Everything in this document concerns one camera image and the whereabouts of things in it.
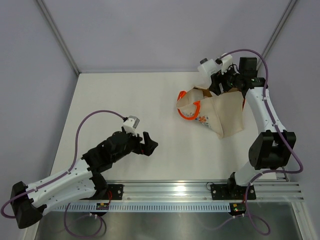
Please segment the white rectangular bottle black cap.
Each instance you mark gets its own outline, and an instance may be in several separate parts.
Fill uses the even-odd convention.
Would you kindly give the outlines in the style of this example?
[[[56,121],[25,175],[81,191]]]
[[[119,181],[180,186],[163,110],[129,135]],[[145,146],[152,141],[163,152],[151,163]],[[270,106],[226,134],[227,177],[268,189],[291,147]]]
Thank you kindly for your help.
[[[220,70],[220,67],[213,59],[204,58],[200,61],[197,70],[200,73],[200,80],[197,87],[200,89],[208,89],[212,84],[212,75],[216,74]]]

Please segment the canvas tote bag orange handles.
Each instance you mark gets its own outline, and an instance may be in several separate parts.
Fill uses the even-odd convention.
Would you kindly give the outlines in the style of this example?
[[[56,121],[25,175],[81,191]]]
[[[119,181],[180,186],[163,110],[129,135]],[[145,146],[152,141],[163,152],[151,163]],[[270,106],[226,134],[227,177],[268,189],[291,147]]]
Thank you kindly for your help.
[[[192,89],[203,91],[204,99],[189,103],[188,92]],[[208,89],[194,87],[180,91],[176,100],[178,114],[187,121],[196,121],[211,129],[220,139],[231,137],[245,129],[243,112],[245,99],[234,88],[220,95]]]

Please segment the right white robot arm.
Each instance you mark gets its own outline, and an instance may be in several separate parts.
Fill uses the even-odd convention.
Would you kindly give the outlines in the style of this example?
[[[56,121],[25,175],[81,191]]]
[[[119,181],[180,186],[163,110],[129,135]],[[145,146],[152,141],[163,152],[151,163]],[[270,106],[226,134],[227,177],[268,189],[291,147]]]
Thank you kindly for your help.
[[[290,150],[296,143],[294,132],[287,131],[279,120],[264,77],[258,76],[257,58],[241,57],[234,65],[231,55],[215,61],[220,70],[210,74],[209,90],[217,95],[236,89],[249,104],[258,129],[258,136],[248,150],[248,162],[233,172],[225,184],[211,184],[213,200],[254,200],[253,181],[265,171],[282,171],[288,164]]]

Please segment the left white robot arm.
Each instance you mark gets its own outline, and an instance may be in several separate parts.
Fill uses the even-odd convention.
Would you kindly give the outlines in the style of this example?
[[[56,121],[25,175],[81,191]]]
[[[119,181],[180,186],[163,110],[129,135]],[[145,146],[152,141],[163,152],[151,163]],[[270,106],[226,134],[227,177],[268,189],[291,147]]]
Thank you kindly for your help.
[[[12,186],[11,207],[19,229],[28,228],[59,206],[77,200],[100,200],[108,192],[102,172],[129,155],[150,156],[158,143],[148,132],[143,136],[117,131],[76,160],[71,170],[63,170],[34,183],[22,181]]]

